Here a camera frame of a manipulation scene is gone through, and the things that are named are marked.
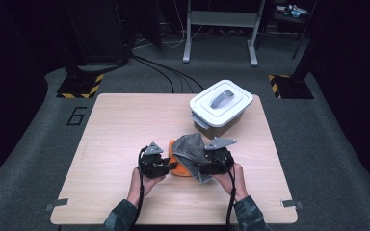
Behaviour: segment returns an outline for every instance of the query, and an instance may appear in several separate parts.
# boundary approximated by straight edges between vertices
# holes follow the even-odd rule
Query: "person's hand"
[[[152,188],[159,182],[165,179],[165,175],[155,177],[155,178],[148,178],[143,176],[143,186],[144,186],[144,197],[146,197],[152,190]],[[135,207],[138,206],[138,202],[140,201],[140,172],[135,167],[131,176],[131,184],[130,184],[130,191],[128,192],[127,200],[131,202]]]
[[[230,169],[230,173],[233,175],[233,172],[236,188],[235,201],[237,202],[248,196],[248,192],[246,191],[245,177],[243,175],[242,166],[237,163],[233,164],[233,167]],[[215,178],[219,183],[221,183],[222,187],[229,195],[231,194],[233,185],[228,173],[212,175],[212,177]]]

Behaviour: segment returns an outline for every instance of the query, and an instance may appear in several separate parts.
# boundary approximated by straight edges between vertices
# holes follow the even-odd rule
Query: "container lid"
[[[212,127],[222,127],[242,113],[253,95],[230,80],[222,80],[204,90],[189,105],[194,114]]]

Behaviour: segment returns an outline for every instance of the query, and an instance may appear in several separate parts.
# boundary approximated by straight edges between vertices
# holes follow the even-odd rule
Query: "white plastic container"
[[[236,124],[252,101],[251,93],[222,80],[191,99],[191,118],[203,135],[214,139]]]

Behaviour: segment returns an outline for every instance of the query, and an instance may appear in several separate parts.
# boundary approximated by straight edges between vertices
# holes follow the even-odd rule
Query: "yellow and black hazard tape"
[[[94,85],[90,90],[90,93],[58,93],[57,97],[60,98],[93,98],[95,93],[98,91],[101,81],[104,75],[100,75],[95,79]]]
[[[272,85],[273,94],[276,98],[281,98],[278,84],[276,83],[276,77],[290,78],[290,75],[269,75],[270,84]]]

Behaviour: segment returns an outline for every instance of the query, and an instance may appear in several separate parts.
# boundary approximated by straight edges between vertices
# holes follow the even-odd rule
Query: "gray cloth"
[[[198,164],[209,163],[204,157],[204,146],[200,133],[184,135],[172,144],[172,154],[201,184],[212,178],[209,175],[200,174],[198,171]]]

